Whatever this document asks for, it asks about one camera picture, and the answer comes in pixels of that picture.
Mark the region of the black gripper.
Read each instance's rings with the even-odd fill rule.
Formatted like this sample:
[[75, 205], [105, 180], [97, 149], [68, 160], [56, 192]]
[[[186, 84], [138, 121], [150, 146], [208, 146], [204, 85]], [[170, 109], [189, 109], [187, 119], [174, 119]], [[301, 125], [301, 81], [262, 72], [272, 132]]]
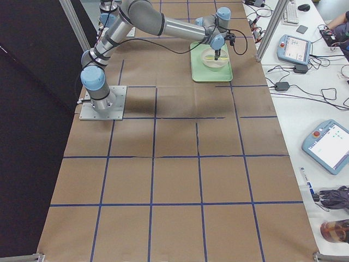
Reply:
[[221, 56], [221, 49], [215, 50], [214, 58], [218, 59]]

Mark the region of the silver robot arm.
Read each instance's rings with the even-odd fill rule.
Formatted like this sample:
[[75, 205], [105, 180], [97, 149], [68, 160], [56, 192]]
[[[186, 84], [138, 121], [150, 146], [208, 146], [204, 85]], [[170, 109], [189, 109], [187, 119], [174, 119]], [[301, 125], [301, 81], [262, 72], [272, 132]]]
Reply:
[[80, 78], [90, 96], [90, 105], [96, 111], [114, 107], [117, 97], [107, 84], [104, 69], [113, 48], [126, 43], [126, 36], [133, 27], [151, 35], [164, 34], [208, 44], [215, 51], [214, 58], [218, 59], [225, 42], [233, 43], [235, 39], [228, 29], [230, 18], [230, 9], [222, 7], [213, 15], [199, 17], [195, 23], [188, 23], [165, 16], [155, 10], [150, 1], [123, 1], [115, 22], [95, 47], [85, 51], [81, 57]]
[[101, 0], [99, 4], [100, 16], [99, 16], [99, 27], [105, 26], [110, 27], [116, 20], [119, 12], [119, 7], [122, 1], [120, 0]]

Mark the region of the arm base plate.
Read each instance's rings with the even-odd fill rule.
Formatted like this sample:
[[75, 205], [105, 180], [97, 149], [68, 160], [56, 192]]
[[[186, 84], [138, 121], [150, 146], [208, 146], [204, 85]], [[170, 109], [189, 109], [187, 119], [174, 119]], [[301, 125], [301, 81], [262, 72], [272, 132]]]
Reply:
[[122, 121], [125, 109], [127, 86], [109, 86], [109, 96], [103, 100], [94, 100], [88, 91], [80, 99], [82, 107], [79, 119], [82, 121]]

